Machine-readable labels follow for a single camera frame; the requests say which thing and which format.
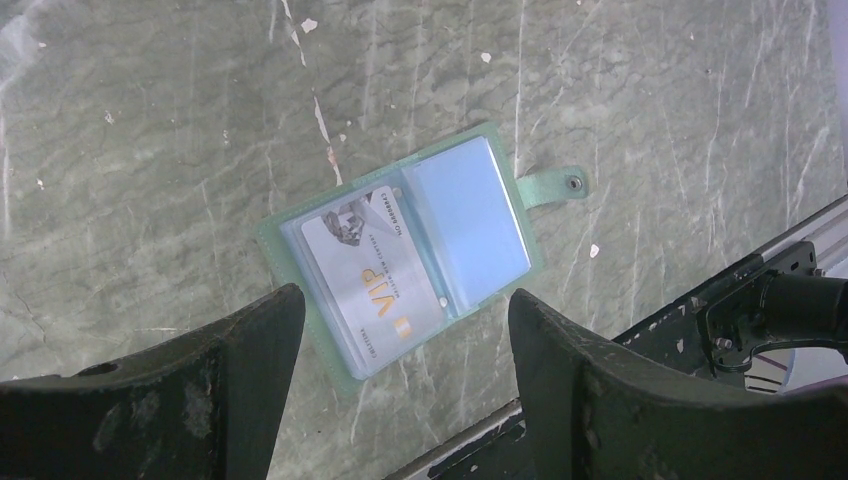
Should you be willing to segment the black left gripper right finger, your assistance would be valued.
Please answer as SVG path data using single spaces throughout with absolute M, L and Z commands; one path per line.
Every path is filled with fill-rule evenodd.
M 843 479 L 847 390 L 763 395 L 683 374 L 525 290 L 508 309 L 542 479 Z

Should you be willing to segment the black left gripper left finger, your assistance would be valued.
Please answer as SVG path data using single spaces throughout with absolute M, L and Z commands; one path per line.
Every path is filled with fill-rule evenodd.
M 5 479 L 263 479 L 306 305 L 287 284 L 220 320 L 62 377 L 1 385 Z

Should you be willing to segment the white VIP credit card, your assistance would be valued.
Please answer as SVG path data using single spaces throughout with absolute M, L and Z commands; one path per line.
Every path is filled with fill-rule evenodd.
M 400 193 L 376 187 L 305 219 L 298 230 L 357 379 L 429 339 L 446 318 Z

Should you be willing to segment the light blue credit card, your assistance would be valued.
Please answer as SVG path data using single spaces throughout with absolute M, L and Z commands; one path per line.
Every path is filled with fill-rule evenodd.
M 532 268 L 489 139 L 476 136 L 403 169 L 452 314 L 463 316 Z

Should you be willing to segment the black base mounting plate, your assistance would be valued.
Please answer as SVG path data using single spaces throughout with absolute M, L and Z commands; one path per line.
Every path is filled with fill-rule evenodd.
M 752 254 L 610 341 L 660 365 L 763 395 L 843 386 L 828 380 L 788 394 L 749 387 L 770 351 L 847 352 L 847 283 L 824 277 L 807 241 L 771 259 Z M 396 472 L 399 479 L 542 479 L 517 399 Z

